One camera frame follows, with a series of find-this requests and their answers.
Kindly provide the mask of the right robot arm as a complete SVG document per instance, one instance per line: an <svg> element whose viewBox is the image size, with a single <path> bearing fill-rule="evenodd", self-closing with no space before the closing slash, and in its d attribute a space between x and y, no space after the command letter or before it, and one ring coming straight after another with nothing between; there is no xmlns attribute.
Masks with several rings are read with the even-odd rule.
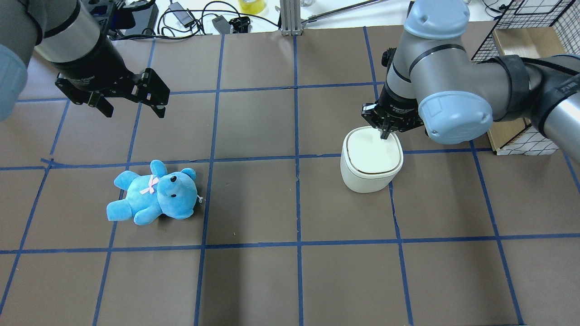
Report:
<svg viewBox="0 0 580 326"><path fill-rule="evenodd" d="M461 0L417 0L396 48L383 54L381 95L361 116L381 138L424 126L440 144L468 142L494 122L528 119L579 161L579 56L472 62L462 44L470 12Z"/></svg>

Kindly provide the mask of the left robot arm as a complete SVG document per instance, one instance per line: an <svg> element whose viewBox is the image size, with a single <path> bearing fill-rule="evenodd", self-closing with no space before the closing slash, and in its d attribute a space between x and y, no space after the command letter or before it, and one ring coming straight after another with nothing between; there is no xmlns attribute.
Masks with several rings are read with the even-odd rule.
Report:
<svg viewBox="0 0 580 326"><path fill-rule="evenodd" d="M108 99L125 98L165 117L166 83L152 68L131 72L80 0L3 0L0 49L1 120L10 117L25 88L33 53L58 71L55 85L75 105L112 117Z"/></svg>

